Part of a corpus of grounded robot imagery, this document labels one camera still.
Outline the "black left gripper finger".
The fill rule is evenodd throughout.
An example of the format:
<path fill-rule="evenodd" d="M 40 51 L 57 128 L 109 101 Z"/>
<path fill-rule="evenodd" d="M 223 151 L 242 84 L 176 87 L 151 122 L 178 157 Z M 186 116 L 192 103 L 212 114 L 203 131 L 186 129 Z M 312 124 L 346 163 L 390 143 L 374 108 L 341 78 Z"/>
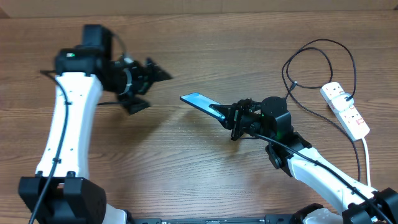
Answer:
<path fill-rule="evenodd" d="M 172 76 L 163 68 L 161 68 L 157 63 L 155 63 L 151 58 L 146 58 L 146 71 L 148 73 L 148 79 L 150 82 L 162 82 L 166 80 L 171 80 Z"/>
<path fill-rule="evenodd" d="M 138 113 L 150 106 L 148 101 L 128 95 L 121 96 L 119 102 L 129 114 Z"/>

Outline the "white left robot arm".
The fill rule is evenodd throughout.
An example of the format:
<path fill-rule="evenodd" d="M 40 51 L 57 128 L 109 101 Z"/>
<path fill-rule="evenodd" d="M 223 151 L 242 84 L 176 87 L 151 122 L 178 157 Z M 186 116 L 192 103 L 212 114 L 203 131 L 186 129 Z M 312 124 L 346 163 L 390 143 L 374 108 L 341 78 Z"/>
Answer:
<path fill-rule="evenodd" d="M 82 41 L 59 51 L 54 69 L 55 106 L 47 144 L 32 177 L 22 177 L 18 193 L 39 223 L 132 223 L 130 212 L 111 206 L 103 188 L 90 180 L 89 147 L 95 110 L 108 91 L 129 114 L 149 107 L 150 87 L 170 74 L 148 58 L 123 52 L 113 59 L 117 34 L 100 24 L 83 27 Z"/>

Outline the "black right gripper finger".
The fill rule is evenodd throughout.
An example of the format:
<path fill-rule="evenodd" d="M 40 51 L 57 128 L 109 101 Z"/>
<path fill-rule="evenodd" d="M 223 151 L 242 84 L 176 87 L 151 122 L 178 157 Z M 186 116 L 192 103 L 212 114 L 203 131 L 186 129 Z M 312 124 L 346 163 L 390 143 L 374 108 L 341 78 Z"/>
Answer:
<path fill-rule="evenodd" d="M 217 120 L 227 130 L 232 130 L 235 127 L 236 120 L 235 115 L 228 116 L 228 117 L 217 117 Z"/>
<path fill-rule="evenodd" d="M 236 109 L 237 109 L 237 104 L 232 104 L 232 105 L 216 105 L 216 104 L 211 104 L 210 108 L 213 110 L 217 111 L 219 114 L 222 114 L 223 116 L 229 116 L 233 114 Z"/>

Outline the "blue Samsung smartphone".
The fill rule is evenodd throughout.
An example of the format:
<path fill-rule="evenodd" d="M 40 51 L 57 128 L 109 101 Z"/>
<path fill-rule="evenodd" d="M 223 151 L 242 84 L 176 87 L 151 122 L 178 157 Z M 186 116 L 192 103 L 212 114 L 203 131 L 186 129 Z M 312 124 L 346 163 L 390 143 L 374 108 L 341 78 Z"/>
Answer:
<path fill-rule="evenodd" d="M 217 111 L 210 108 L 211 104 L 220 105 L 220 103 L 202 95 L 200 93 L 191 93 L 187 95 L 183 95 L 180 97 L 180 100 L 188 105 L 206 113 L 207 115 L 217 118 L 217 117 L 225 117 L 222 114 L 219 114 Z"/>

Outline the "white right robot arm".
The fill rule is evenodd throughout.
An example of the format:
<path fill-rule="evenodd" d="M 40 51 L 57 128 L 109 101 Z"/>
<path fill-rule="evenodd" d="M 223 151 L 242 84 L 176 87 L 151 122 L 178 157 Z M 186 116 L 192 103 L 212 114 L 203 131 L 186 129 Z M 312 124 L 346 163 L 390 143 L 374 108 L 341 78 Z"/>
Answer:
<path fill-rule="evenodd" d="M 291 223 L 397 223 L 397 192 L 364 185 L 328 162 L 294 131 L 284 98 L 211 103 L 209 107 L 232 132 L 232 140 L 248 134 L 267 141 L 266 152 L 273 166 L 311 187 L 336 210 L 332 213 L 313 203 L 293 214 Z"/>

